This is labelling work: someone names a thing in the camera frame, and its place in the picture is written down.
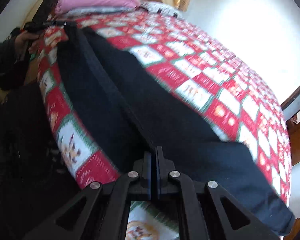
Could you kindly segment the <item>person's left hand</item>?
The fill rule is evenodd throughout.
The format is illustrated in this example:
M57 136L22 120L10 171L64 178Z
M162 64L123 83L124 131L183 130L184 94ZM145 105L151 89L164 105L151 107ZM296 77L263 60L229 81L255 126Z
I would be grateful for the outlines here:
M30 54L35 54L38 50L40 36L38 34L28 33L23 31L19 34L14 41L15 53L21 56L25 53L26 49Z

